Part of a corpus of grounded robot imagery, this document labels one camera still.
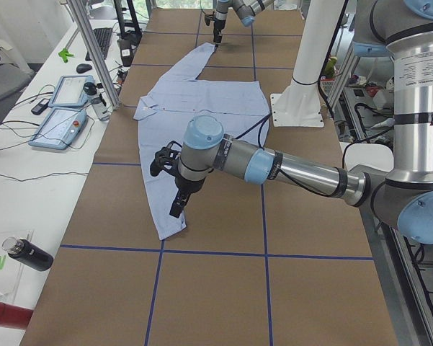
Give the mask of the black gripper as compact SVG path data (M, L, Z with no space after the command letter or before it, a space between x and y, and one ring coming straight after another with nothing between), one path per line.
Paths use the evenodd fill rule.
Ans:
M224 19L214 19L213 25L213 42L217 45L221 44L222 34L221 32L225 28L225 20Z
M189 180L184 178L180 173L178 173L174 181L175 185L178 188L178 193L176 194L175 199L171 204L169 215L178 218L188 204L191 194L199 192L202 189L204 180Z

